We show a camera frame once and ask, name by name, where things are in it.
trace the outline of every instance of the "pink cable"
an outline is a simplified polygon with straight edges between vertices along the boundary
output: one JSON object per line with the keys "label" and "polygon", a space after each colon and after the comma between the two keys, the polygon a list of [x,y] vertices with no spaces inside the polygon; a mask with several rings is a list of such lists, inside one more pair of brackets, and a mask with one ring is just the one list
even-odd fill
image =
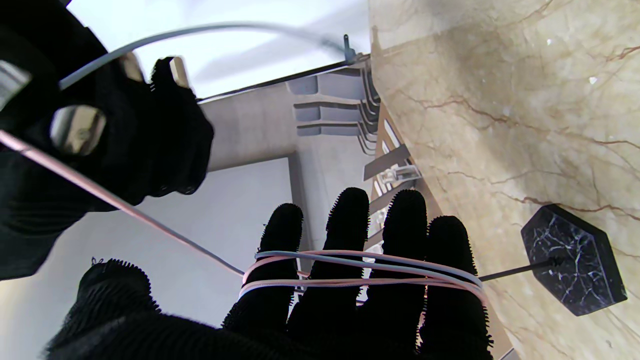
{"label": "pink cable", "polygon": [[[10,149],[13,149],[19,153],[21,153],[23,156],[35,161],[36,163],[42,165],[43,167],[53,171],[54,173],[58,174],[61,177],[64,177],[66,180],[70,181],[71,183],[74,183],[76,185],[78,185],[80,188],[86,190],[87,192],[93,194],[94,196],[98,197],[99,199],[103,200],[104,202],[107,202],[108,204],[111,204],[112,206],[121,209],[122,211],[124,211],[125,213],[127,213],[128,215],[137,218],[138,220],[151,225],[152,227],[155,227],[156,229],[162,231],[163,233],[167,234],[168,236],[170,236],[171,238],[178,240],[179,242],[190,246],[191,248],[197,250],[198,252],[201,252],[202,254],[205,254],[207,256],[209,256],[210,258],[212,258],[213,260],[215,260],[216,262],[218,262],[219,264],[221,264],[223,267],[225,267],[227,270],[230,270],[231,272],[243,276],[244,280],[243,282],[246,282],[246,276],[248,276],[248,274],[254,270],[255,268],[257,268],[258,266],[261,266],[265,263],[270,263],[272,261],[278,261],[281,259],[288,259],[288,257],[283,257],[283,256],[274,256],[272,258],[266,258],[260,261],[257,261],[255,264],[253,264],[247,271],[247,273],[243,273],[242,270],[234,267],[233,265],[231,265],[230,263],[227,263],[225,260],[221,259],[219,256],[213,254],[212,252],[208,251],[207,249],[201,247],[200,245],[198,245],[197,243],[191,241],[190,239],[188,239],[187,237],[179,234],[178,232],[170,229],[169,227],[163,225],[162,223],[160,223],[159,221],[153,219],[152,217],[148,216],[147,214],[145,214],[144,212],[136,209],[135,207],[133,207],[132,205],[130,205],[128,202],[124,201],[123,199],[121,199],[120,197],[118,197],[117,195],[109,192],[108,190],[106,190],[105,188],[103,188],[102,186],[100,186],[99,184],[97,184],[95,181],[92,181],[91,179],[87,178],[86,176],[80,174],[79,172],[75,171],[73,168],[70,168],[69,166],[67,166],[66,164],[60,162],[59,160],[53,158],[52,156],[36,149],[35,147],[31,146],[30,144],[12,136],[11,134],[7,133],[6,131],[0,130],[0,142],[2,142],[3,144],[5,144],[5,146],[9,147]],[[326,250],[326,251],[310,251],[309,253],[311,254],[330,254],[331,250]],[[359,251],[354,251],[353,252],[354,256],[367,256],[366,252],[359,252]],[[385,258],[391,259],[393,260],[395,259],[399,259],[398,257],[395,256],[385,256]],[[367,266],[367,267],[371,267],[371,268],[375,268],[375,263],[371,263],[371,266]],[[411,273],[411,270],[405,270],[403,271],[405,273]],[[303,272],[299,272],[299,274],[304,274],[306,276],[308,276],[308,274],[303,273]],[[483,301],[483,303],[486,302],[486,298],[482,292],[482,290],[480,290],[480,288],[478,286],[476,286],[475,284],[469,284],[467,282],[463,282],[460,281],[460,283],[458,284],[453,284],[450,281],[443,281],[443,280],[432,280],[432,279],[425,279],[425,278],[420,278],[420,279],[334,279],[334,280],[267,280],[267,281],[256,281],[256,282],[252,282],[251,284],[247,284],[243,287],[242,290],[242,294],[246,293],[247,291],[253,290],[255,288],[259,288],[259,287],[263,287],[263,286],[323,286],[323,287],[344,287],[344,286],[363,286],[363,285],[370,285],[370,284],[426,284],[426,285],[435,285],[435,286],[444,286],[444,287],[448,287],[448,288],[458,288],[458,289],[464,289],[464,290],[468,290],[470,292],[472,292],[474,295],[476,295],[480,300]]]}
{"label": "pink cable", "polygon": [[66,164],[60,162],[56,158],[53,158],[52,156],[36,149],[35,147],[16,138],[15,136],[7,133],[4,130],[0,130],[0,142],[4,143],[8,148],[21,153],[23,156],[35,161],[36,163],[42,165],[43,167],[48,168],[49,170],[60,175],[61,177],[64,177],[70,182],[80,186],[82,189],[85,189],[87,192],[93,194],[94,196],[98,197],[104,202],[107,202],[108,204],[111,204],[114,207],[121,209],[122,211],[129,214],[130,216],[137,218],[138,220],[148,225],[151,225],[152,227],[155,227],[156,229],[178,240],[179,242],[194,248],[195,250],[201,252],[202,254],[209,256],[213,260],[223,265],[227,270],[230,270],[231,272],[240,276],[244,274],[242,270],[236,268],[230,263],[227,263],[224,259],[220,258],[216,254],[213,254],[212,252],[201,247],[197,243],[189,240],[185,236],[170,229],[169,227],[160,223],[156,219],[134,208],[131,204],[122,200],[120,197],[118,197],[114,193],[111,193],[109,190],[103,188],[102,186],[97,184],[95,181],[80,174],[79,172],[75,171],[73,168],[68,167]]}
{"label": "pink cable", "polygon": [[251,282],[242,287],[238,298],[246,295],[249,291],[257,288],[269,286],[304,286],[309,288],[342,288],[345,286],[369,286],[369,285],[389,285],[389,284],[419,284],[426,286],[439,286],[443,288],[467,290],[473,293],[483,305],[486,306],[487,298],[476,285],[466,283],[460,286],[444,281],[434,281],[430,279],[330,279],[330,280],[263,280]]}

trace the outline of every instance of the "white window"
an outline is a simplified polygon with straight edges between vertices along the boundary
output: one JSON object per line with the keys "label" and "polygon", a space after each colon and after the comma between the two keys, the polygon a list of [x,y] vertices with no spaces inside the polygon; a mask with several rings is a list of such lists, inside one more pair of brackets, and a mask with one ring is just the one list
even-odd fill
{"label": "white window", "polygon": [[376,188],[376,193],[378,193],[378,197],[382,196],[382,189],[380,188],[380,184],[377,181],[373,181],[373,187]]}
{"label": "white window", "polygon": [[382,140],[382,152],[385,154],[389,153],[389,146],[387,146],[387,143],[384,140]]}
{"label": "white window", "polygon": [[391,128],[391,124],[389,124],[389,121],[387,119],[385,119],[385,130],[387,131],[387,134],[389,134],[391,142],[394,143],[394,147],[400,147],[400,141],[398,140],[396,133],[394,133],[394,130]]}

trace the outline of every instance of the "metal rod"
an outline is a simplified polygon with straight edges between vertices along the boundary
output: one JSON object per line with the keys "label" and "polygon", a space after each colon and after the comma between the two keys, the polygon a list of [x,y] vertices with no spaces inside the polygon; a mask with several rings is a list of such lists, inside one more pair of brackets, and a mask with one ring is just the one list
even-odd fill
{"label": "metal rod", "polygon": [[550,266],[558,266],[561,263],[562,263],[562,259],[560,259],[560,258],[549,258],[548,260],[543,261],[541,263],[531,264],[531,265],[523,266],[521,268],[515,268],[515,269],[511,269],[511,270],[506,270],[506,271],[503,271],[503,272],[497,272],[495,274],[480,276],[479,279],[480,279],[480,281],[489,281],[489,280],[498,279],[499,277],[505,277],[505,276],[509,276],[509,275],[519,274],[521,272],[527,272],[527,271],[540,269],[540,268],[546,268],[546,267],[550,267]]}

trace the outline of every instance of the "wall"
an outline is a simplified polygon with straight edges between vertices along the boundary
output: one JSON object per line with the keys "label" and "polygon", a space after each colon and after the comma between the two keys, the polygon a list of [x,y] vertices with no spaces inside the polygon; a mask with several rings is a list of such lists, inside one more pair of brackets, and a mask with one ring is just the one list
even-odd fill
{"label": "wall", "polygon": [[304,194],[306,249],[322,249],[326,219],[340,192],[355,186],[371,193],[371,180],[362,181],[362,172],[373,157],[365,155],[352,136],[298,136],[293,104],[310,101],[349,102],[296,96],[282,83],[200,106],[216,129],[209,170],[295,154],[292,160]]}
{"label": "wall", "polygon": [[[287,159],[208,174],[191,196],[148,198],[140,208],[240,269],[253,263],[264,225],[291,202]],[[0,359],[34,359],[59,330],[91,257],[120,258],[149,276],[163,311],[219,325],[241,278],[122,212],[92,213],[58,239],[40,271],[0,282]]]}
{"label": "wall", "polygon": [[[107,50],[143,37],[212,22],[268,22],[301,28],[369,53],[367,0],[73,0],[68,9],[92,29]],[[183,55],[200,98],[316,69],[344,54],[264,31],[201,33],[136,51],[146,75],[158,58]]]}

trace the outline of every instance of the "gray cable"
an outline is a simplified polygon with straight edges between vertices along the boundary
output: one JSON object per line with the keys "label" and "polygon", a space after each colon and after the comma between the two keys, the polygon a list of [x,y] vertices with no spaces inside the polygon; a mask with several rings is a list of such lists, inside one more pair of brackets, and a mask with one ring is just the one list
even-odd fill
{"label": "gray cable", "polygon": [[[331,254],[325,254],[325,255],[317,255],[317,254],[313,254],[316,256],[353,256],[352,254],[348,253],[348,252],[341,252],[340,250],[331,250]],[[260,258],[266,258],[268,256],[288,256],[289,253],[287,254],[283,254],[282,251],[265,251],[265,252],[258,252],[255,255],[256,259],[260,259]],[[365,258],[371,258],[371,259],[379,259],[379,260],[386,260],[386,261],[393,261],[399,264],[405,264],[405,265],[410,265],[412,267],[419,267],[419,268],[425,268],[425,269],[431,269],[431,270],[436,270],[436,271],[441,271],[441,272],[445,272],[448,274],[453,274],[453,275],[457,275],[460,277],[464,277],[465,279],[471,281],[472,283],[478,285],[479,287],[483,287],[482,285],[482,281],[480,281],[480,279],[478,279],[476,276],[474,276],[473,274],[470,274],[466,271],[460,270],[460,269],[456,269],[456,268],[451,268],[449,266],[444,266],[444,265],[440,265],[440,264],[427,264],[424,261],[419,261],[419,260],[414,260],[414,259],[393,259],[393,260],[389,260],[387,258],[384,257],[384,254],[374,254],[372,252],[367,253],[365,256]]]}
{"label": "gray cable", "polygon": [[413,268],[413,267],[410,267],[410,266],[388,265],[388,264],[379,264],[379,263],[366,263],[365,261],[342,259],[342,258],[333,258],[331,256],[306,254],[304,252],[293,252],[293,251],[278,251],[278,250],[265,251],[265,252],[259,252],[259,253],[257,253],[255,255],[256,258],[263,258],[263,257],[266,257],[266,256],[291,256],[292,258],[319,260],[319,261],[325,261],[327,263],[349,265],[349,266],[355,266],[355,267],[359,267],[359,268],[363,267],[362,265],[367,265],[367,266],[370,266],[372,268],[378,268],[380,270],[388,270],[388,271],[393,271],[393,272],[398,272],[398,270],[400,272],[402,272],[402,270],[413,270],[413,271],[416,271],[419,275],[429,276],[429,277],[442,277],[442,278],[446,279],[447,281],[452,282],[454,284],[461,284],[461,283],[462,284],[469,284],[469,282],[465,282],[464,280],[456,279],[455,277],[451,277],[449,275],[446,275],[446,274],[443,274],[443,273],[440,273],[440,272],[433,272],[433,271],[430,271],[430,270],[418,269],[418,268]]}
{"label": "gray cable", "polygon": [[110,53],[97,58],[96,60],[91,61],[90,63],[76,70],[73,74],[60,80],[59,82],[60,90],[64,90],[70,87],[71,85],[77,83],[83,77],[99,69],[101,66],[121,57],[126,53],[134,51],[135,49],[142,47],[144,45],[149,45],[154,42],[166,40],[168,38],[179,37],[182,35],[199,33],[202,31],[214,31],[214,30],[223,30],[223,29],[260,29],[260,30],[272,31],[276,33],[283,33],[283,34],[290,35],[292,37],[303,38],[311,42],[315,42],[320,46],[333,49],[340,54],[351,56],[350,54],[345,52],[344,46],[340,45],[340,43],[338,42],[330,40],[326,37],[318,36],[316,34],[310,33],[305,30],[292,28],[290,26],[266,24],[266,23],[259,23],[259,22],[221,22],[216,24],[209,24],[209,25],[203,25],[203,26],[195,26],[192,28],[173,30],[167,33],[152,35],[150,37],[132,42],[129,45],[125,45],[119,49],[111,51]]}

